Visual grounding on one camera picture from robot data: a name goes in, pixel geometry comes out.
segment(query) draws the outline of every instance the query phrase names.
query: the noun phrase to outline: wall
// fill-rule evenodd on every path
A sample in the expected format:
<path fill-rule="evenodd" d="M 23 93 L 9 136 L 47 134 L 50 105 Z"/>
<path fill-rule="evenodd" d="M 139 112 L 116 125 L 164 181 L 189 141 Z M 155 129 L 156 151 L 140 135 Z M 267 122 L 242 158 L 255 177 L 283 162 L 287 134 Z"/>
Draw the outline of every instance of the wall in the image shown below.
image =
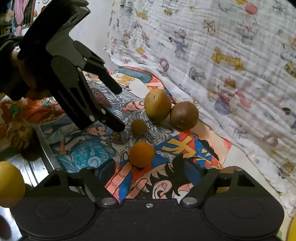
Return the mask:
<path fill-rule="evenodd" d="M 118 66 L 111 61 L 109 55 L 104 51 L 113 1 L 88 0 L 88 2 L 88 8 L 91 10 L 91 13 L 70 32 L 70 37 L 82 42 L 100 56 L 106 62 L 105 67 L 108 70 L 115 70 Z M 35 10 L 38 15 L 41 12 L 41 8 L 47 4 L 43 4 L 42 0 L 36 0 Z M 22 30 L 22 35 L 25 35 L 27 30 Z"/>

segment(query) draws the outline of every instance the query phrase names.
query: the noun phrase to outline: stainless steel surface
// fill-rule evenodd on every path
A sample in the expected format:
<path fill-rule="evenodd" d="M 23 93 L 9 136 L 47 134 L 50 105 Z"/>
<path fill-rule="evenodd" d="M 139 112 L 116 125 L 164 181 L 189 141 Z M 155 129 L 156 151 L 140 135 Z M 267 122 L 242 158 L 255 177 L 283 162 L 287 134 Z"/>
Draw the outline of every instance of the stainless steel surface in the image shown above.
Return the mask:
<path fill-rule="evenodd" d="M 0 152 L 0 160 L 12 163 L 22 173 L 25 183 L 35 187 L 54 169 L 62 167 L 50 150 L 39 126 L 31 126 L 35 130 L 35 136 L 30 147 L 21 153 L 8 147 Z M 20 231 L 10 209 L 0 207 L 0 241 L 17 241 L 20 238 Z"/>
<path fill-rule="evenodd" d="M 152 207 L 153 207 L 153 204 L 152 204 L 152 203 L 147 203 L 147 204 L 146 204 L 146 207 L 147 207 L 147 208 L 152 208 Z"/>
<path fill-rule="evenodd" d="M 182 201 L 186 205 L 195 205 L 197 203 L 197 200 L 194 197 L 186 197 Z"/>

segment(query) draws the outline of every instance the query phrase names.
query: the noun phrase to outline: yellow label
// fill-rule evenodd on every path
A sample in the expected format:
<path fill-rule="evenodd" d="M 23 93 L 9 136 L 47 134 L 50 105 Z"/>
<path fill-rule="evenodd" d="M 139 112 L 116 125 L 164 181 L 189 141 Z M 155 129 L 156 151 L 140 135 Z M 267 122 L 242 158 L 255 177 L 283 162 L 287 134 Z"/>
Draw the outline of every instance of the yellow label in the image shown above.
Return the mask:
<path fill-rule="evenodd" d="M 215 48 L 215 53 L 212 56 L 212 60 L 217 64 L 220 64 L 220 62 L 222 62 L 230 66 L 234 66 L 235 70 L 245 70 L 244 63 L 240 61 L 240 58 L 232 58 L 227 55 L 221 54 L 221 50 L 219 48 Z"/>

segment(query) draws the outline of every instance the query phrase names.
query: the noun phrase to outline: printed fabric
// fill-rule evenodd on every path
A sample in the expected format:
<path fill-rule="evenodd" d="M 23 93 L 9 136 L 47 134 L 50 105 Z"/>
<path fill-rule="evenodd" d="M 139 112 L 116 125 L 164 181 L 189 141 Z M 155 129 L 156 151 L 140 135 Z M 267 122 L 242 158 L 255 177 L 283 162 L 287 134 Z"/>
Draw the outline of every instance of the printed fabric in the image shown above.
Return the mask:
<path fill-rule="evenodd" d="M 243 150 L 296 213 L 296 10 L 286 0 L 115 0 L 105 47 Z"/>

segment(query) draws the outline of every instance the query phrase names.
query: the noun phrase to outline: human hand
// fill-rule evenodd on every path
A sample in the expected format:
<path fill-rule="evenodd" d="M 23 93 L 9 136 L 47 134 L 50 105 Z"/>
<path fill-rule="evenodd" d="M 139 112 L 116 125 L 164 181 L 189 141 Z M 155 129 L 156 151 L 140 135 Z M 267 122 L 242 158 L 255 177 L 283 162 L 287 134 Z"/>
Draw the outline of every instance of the human hand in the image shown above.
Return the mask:
<path fill-rule="evenodd" d="M 28 97 L 31 100 L 40 100 L 45 97 L 50 97 L 50 91 L 47 90 L 44 86 L 37 84 L 36 71 L 34 71 L 34 64 L 27 59 L 19 60 L 17 58 L 19 51 L 19 48 L 15 48 L 12 51 L 11 61 L 13 66 L 19 69 L 22 79 L 29 87 L 29 90 L 27 91 L 24 97 Z"/>
<path fill-rule="evenodd" d="M 60 147 L 59 147 L 59 154 L 60 154 L 61 156 L 66 155 L 66 151 L 65 151 L 65 143 L 64 143 L 64 142 L 61 142 L 61 144 L 60 144 Z"/>

